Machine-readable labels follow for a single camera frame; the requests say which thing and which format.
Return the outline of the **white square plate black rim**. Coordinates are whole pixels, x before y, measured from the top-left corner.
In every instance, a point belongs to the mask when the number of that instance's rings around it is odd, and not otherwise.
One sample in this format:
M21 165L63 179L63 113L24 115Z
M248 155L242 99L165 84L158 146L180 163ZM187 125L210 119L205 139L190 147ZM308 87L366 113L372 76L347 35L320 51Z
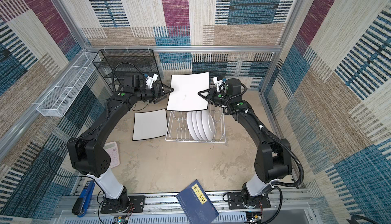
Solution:
M167 134L166 109L134 114L133 141L148 140Z

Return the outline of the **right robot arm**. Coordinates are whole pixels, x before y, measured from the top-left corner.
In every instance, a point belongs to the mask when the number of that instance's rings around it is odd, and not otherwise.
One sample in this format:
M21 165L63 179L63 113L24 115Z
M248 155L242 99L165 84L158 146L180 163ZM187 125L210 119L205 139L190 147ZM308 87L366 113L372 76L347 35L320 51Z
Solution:
M239 79L228 79L221 85L198 92L208 103L221 107L243 126L257 147L255 174L241 190L245 208L255 208L272 190L279 186L295 187L281 180L292 173L290 143L279 139L257 117L252 106L242 96L247 87Z

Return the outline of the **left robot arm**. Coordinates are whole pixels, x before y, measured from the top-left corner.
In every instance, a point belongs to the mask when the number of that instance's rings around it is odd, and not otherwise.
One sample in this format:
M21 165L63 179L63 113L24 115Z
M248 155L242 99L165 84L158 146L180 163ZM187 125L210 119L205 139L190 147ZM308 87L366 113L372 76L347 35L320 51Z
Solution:
M67 143L72 167L83 176L92 178L103 191L103 202L115 212L128 209L127 189L114 176L111 157L105 143L117 123L138 102L153 102L170 94L173 88L159 82L157 75L128 73L124 82L114 86L113 94L105 101L106 110L78 138Z

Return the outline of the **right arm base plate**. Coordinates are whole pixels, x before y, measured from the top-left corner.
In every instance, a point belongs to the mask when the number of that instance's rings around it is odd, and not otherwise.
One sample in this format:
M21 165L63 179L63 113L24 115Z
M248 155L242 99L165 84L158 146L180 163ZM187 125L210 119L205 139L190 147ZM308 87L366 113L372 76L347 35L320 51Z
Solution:
M241 192L226 192L223 200L228 203L229 209L261 209L270 208L268 195L257 197L249 196Z

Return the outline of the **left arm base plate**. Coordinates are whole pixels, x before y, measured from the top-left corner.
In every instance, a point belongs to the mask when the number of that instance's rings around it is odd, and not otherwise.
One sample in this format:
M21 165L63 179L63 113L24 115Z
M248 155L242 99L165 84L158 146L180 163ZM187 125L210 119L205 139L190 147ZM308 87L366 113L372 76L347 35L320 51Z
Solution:
M106 197L103 198L103 204L100 209L100 214L116 214L116 213L142 213L144 209L146 196L128 196L120 197L113 200Z

